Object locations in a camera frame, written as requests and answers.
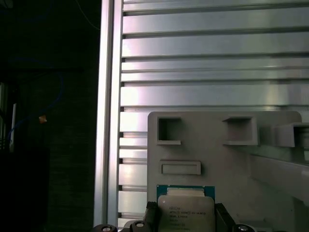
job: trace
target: intel xeon processor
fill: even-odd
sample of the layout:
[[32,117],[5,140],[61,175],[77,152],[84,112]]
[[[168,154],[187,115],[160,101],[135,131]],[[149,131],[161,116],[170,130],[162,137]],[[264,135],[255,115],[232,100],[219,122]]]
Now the intel xeon processor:
[[161,195],[159,232],[215,232],[214,200],[205,196]]

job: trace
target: orange tag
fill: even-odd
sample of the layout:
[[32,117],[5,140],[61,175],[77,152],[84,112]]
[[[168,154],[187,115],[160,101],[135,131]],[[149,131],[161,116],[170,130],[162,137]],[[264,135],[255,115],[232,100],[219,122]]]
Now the orange tag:
[[46,115],[40,116],[39,121],[40,121],[41,124],[47,122]]

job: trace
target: dark background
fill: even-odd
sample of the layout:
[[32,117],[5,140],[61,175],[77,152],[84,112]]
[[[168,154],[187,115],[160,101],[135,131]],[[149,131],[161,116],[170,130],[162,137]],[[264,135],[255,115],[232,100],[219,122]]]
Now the dark background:
[[[100,0],[79,0],[99,28]],[[44,68],[27,61],[48,62],[63,72],[63,95],[45,115],[22,124],[15,132],[15,154],[9,159],[14,173],[15,222],[24,229],[47,232],[84,232],[93,223],[99,31],[89,25],[75,0],[14,1],[0,6],[0,63],[10,68]],[[10,61],[23,58],[22,61]],[[28,78],[29,73],[9,73]],[[60,91],[56,73],[20,86],[17,121],[45,108]]]

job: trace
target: blue cable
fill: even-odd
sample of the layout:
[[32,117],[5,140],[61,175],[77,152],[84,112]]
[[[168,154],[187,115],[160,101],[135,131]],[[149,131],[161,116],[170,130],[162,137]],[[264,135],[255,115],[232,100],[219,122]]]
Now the blue cable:
[[[32,58],[15,58],[14,60],[11,60],[10,62],[14,62],[14,61],[30,61],[30,62],[36,62],[36,63],[39,63],[39,64],[42,64],[42,65],[45,65],[45,66],[48,66],[49,68],[52,68],[52,66],[46,62],[43,62],[43,61],[38,61],[38,60],[35,60],[35,59],[32,59]],[[63,93],[63,76],[60,72],[57,72],[58,76],[59,76],[59,79],[60,79],[60,92],[58,94],[58,97],[50,104],[48,105],[47,107],[45,107],[44,109],[41,109],[39,110],[38,112],[36,113],[33,113],[31,115],[29,115],[28,117],[18,121],[15,126],[10,130],[8,136],[7,136],[7,140],[10,140],[11,139],[11,134],[12,132],[17,129],[20,125],[22,125],[24,122],[32,119],[33,117],[36,117],[37,115],[41,115],[43,114],[44,112],[46,112],[47,110],[51,109],[54,107],[54,105],[60,101],[61,97],[62,97],[62,93]]]

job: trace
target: rectangular cutout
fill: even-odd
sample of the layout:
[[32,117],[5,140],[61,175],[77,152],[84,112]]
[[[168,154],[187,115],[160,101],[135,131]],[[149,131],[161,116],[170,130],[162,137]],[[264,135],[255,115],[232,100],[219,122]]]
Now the rectangular cutout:
[[201,175],[201,163],[199,161],[160,161],[160,173]]
[[251,116],[232,116],[225,119],[227,123],[226,145],[258,145],[256,119]]
[[157,144],[181,145],[181,141],[177,139],[180,122],[180,117],[159,117],[157,121]]

